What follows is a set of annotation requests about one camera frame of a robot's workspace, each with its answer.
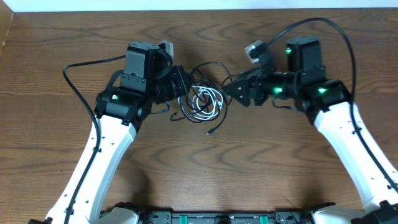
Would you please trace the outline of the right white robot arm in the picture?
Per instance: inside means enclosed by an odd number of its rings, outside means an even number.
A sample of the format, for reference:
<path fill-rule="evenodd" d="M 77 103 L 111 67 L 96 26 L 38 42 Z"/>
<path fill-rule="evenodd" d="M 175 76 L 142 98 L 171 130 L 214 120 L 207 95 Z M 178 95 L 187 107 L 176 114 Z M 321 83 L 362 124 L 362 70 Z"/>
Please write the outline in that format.
<path fill-rule="evenodd" d="M 307 35 L 287 41 L 289 69 L 278 72 L 265 43 L 245 49 L 260 64 L 238 76 L 223 91 L 244 106 L 261 106 L 268 98 L 295 103 L 331 144 L 359 193 L 363 211 L 324 203 L 306 210 L 299 223 L 397 223 L 397 170 L 361 119 L 351 94 L 340 80 L 326 78 L 320 41 Z"/>

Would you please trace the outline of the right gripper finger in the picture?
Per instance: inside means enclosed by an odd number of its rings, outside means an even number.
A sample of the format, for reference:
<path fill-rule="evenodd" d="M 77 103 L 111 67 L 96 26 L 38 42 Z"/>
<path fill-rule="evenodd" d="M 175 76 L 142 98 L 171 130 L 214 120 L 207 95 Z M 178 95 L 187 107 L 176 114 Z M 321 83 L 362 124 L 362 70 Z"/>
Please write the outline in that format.
<path fill-rule="evenodd" d="M 247 80 L 233 81 L 230 84 L 225 85 L 222 90 L 245 107 L 248 107 L 251 104 L 249 84 Z"/>
<path fill-rule="evenodd" d="M 259 74 L 261 74 L 260 70 L 246 70 L 246 71 L 241 72 L 241 73 L 239 73 L 237 75 L 234 75 L 233 76 L 233 81 L 237 82 L 237 81 L 240 81 L 240 80 L 247 80 L 247 79 L 250 79 L 251 77 L 258 76 Z"/>

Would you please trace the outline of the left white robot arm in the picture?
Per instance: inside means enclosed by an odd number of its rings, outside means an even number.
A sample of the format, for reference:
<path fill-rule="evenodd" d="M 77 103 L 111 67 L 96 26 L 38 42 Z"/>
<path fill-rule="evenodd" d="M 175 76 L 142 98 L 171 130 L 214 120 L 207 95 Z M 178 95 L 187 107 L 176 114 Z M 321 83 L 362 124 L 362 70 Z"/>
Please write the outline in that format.
<path fill-rule="evenodd" d="M 44 223 L 132 223 L 140 216 L 131 208 L 115 207 L 103 215 L 101 208 L 121 159 L 133 143 L 152 105 L 186 95 L 193 78 L 174 65 L 174 47 L 133 41 L 128 45 L 122 70 L 115 71 L 87 110 L 92 119 L 90 135 L 60 198 Z"/>

